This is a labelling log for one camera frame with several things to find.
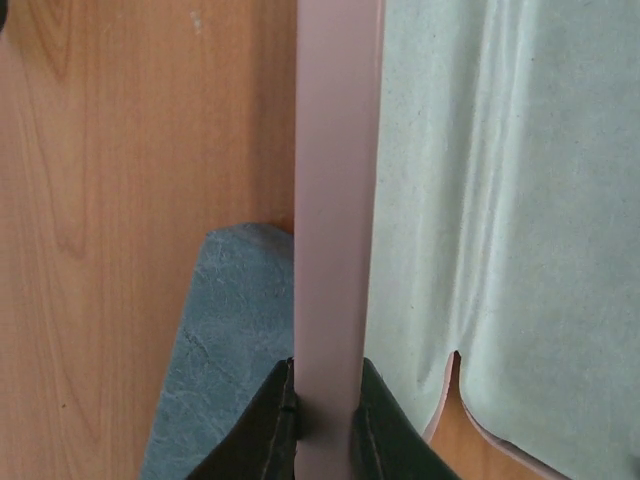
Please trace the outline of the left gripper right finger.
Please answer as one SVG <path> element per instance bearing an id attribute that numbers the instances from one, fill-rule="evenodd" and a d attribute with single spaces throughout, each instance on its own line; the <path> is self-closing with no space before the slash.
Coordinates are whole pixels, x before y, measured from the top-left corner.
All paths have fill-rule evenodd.
<path id="1" fill-rule="evenodd" d="M 446 480 L 458 475 L 414 429 L 369 359 L 351 427 L 350 461 L 361 480 Z"/>

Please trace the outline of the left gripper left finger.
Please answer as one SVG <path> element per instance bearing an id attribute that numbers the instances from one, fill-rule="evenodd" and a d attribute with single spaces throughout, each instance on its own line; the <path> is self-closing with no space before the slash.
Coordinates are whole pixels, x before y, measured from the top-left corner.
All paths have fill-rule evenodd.
<path id="1" fill-rule="evenodd" d="M 278 361 L 226 437 L 189 479 L 290 480 L 298 438 L 294 362 Z"/>

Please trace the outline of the pink glasses case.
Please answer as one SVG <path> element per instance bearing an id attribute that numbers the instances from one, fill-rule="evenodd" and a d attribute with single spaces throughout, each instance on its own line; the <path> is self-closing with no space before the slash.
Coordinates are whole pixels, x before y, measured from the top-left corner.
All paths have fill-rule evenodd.
<path id="1" fill-rule="evenodd" d="M 300 479 L 347 479 L 375 367 L 546 475 L 639 475 L 639 5 L 302 1 Z"/>

